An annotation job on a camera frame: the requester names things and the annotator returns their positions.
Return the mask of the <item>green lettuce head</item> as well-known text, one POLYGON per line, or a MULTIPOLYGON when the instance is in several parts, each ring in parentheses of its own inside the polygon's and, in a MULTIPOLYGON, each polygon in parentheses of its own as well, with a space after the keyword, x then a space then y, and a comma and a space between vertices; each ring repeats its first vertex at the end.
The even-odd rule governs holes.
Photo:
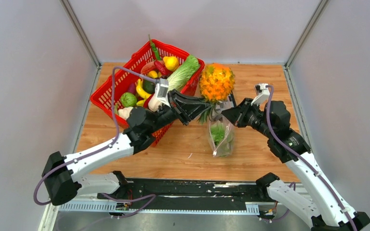
POLYGON ((210 136, 214 157, 230 156, 234 148, 234 126, 227 122, 216 121, 211 124, 210 136))

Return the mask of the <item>clear zip top bag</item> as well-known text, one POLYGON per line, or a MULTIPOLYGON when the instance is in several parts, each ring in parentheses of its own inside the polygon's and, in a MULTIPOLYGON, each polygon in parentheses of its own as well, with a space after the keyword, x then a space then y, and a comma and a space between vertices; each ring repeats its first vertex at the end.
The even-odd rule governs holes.
POLYGON ((208 137, 213 157, 226 157, 233 152, 235 127, 221 114, 222 111, 232 106, 231 101, 220 102, 209 117, 208 137))

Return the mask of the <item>orange toy pineapple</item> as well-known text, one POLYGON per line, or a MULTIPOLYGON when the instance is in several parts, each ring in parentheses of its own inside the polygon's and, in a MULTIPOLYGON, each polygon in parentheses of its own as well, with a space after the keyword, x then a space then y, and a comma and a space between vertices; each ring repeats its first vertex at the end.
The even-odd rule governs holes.
POLYGON ((199 90, 204 101, 209 103, 211 108, 201 114, 199 123, 207 122, 216 105, 227 99, 234 89, 234 84, 235 74, 230 67, 218 63, 205 67, 199 79, 199 90))

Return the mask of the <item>red plastic basket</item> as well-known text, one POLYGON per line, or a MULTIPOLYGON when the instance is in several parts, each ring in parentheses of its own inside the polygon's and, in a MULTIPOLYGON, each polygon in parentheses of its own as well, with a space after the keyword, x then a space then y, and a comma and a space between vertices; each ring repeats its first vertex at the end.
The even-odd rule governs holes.
MULTIPOLYGON (((173 45, 165 44, 153 39, 161 57, 175 56, 182 64, 190 55, 188 52, 177 48, 173 45)), ((124 64, 123 67, 139 73, 141 69, 149 62, 155 60, 155 53, 148 41, 137 52, 133 53, 131 59, 124 64)), ((193 97, 196 92, 200 75, 205 67, 205 63, 200 58, 197 58, 199 67, 186 82, 186 84, 179 88, 178 92, 182 95, 193 97)), ((122 94, 128 92, 131 85, 136 85, 138 76, 128 73, 124 70, 116 70, 114 75, 110 75, 108 79, 92 93, 90 100, 98 108, 103 110, 110 118, 113 118, 114 109, 122 109, 124 106, 120 102, 122 94)))

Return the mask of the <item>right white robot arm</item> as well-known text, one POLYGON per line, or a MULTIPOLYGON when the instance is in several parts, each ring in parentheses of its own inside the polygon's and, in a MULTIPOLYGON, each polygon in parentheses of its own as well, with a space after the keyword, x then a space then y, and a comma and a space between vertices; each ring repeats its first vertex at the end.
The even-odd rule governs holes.
POLYGON ((370 224, 365 212, 357 212, 333 187, 322 172, 310 146, 290 128, 291 114, 283 101, 271 101, 263 111, 252 99, 221 114, 234 126, 252 127, 267 137, 270 151, 300 180, 311 197, 307 199, 287 187, 278 176, 268 173, 256 182, 257 197, 284 204, 312 231, 360 231, 370 224))

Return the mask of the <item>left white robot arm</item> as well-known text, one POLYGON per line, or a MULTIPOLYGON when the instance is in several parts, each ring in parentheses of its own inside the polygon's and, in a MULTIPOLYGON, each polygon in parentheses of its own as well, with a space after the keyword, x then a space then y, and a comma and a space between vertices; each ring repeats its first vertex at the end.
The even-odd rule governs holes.
POLYGON ((200 97, 187 96, 177 90, 168 92, 168 104, 153 112, 144 107, 135 107, 126 120, 128 127, 109 141, 85 151, 61 155, 59 151, 49 155, 41 180, 34 190, 44 185, 52 205, 65 204, 83 190, 82 178, 93 170, 114 160, 137 154, 156 140, 154 132, 179 120, 183 125, 211 109, 211 104, 200 97))

